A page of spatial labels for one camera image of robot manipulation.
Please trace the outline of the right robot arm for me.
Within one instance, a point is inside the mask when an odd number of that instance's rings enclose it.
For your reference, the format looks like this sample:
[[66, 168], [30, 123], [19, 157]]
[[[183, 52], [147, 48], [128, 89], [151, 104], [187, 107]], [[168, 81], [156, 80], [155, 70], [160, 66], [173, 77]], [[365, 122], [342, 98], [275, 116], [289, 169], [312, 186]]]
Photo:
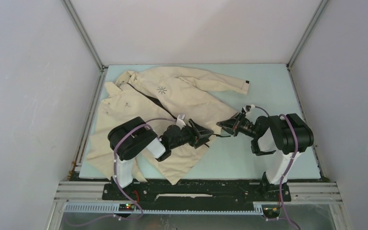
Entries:
[[251, 137], [253, 154], [274, 154], [259, 188], [260, 196], [265, 200], [278, 195], [277, 185], [287, 182], [287, 175], [296, 159], [314, 142], [312, 130], [296, 113], [260, 116], [254, 123], [245, 114], [237, 113], [228, 120], [217, 122], [217, 125], [234, 137], [239, 133]]

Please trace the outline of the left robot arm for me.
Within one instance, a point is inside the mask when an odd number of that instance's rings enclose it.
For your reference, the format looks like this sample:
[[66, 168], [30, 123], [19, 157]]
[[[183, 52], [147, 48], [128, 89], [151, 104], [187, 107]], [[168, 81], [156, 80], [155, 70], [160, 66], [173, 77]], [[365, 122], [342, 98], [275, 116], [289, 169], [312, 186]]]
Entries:
[[107, 138], [114, 152], [114, 194], [120, 199], [128, 199], [132, 195], [133, 161], [143, 150], [148, 150], [161, 162], [171, 156], [173, 149], [184, 145], [197, 149], [207, 144], [214, 134], [213, 130], [200, 126], [192, 119], [185, 123], [178, 118], [174, 122], [160, 136], [140, 116], [109, 132]]

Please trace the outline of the beige zip jacket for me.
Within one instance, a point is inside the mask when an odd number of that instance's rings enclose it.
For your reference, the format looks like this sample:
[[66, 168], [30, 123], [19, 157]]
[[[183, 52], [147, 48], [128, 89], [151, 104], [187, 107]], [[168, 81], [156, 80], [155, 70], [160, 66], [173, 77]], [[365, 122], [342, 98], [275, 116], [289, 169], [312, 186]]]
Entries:
[[114, 154], [107, 136], [113, 128], [139, 116], [161, 135], [173, 119], [184, 114], [219, 135], [218, 122], [231, 118], [236, 110], [212, 92], [247, 94], [249, 82], [202, 69], [161, 66], [142, 72], [127, 70], [104, 87], [108, 96], [99, 103], [86, 162], [109, 178]]

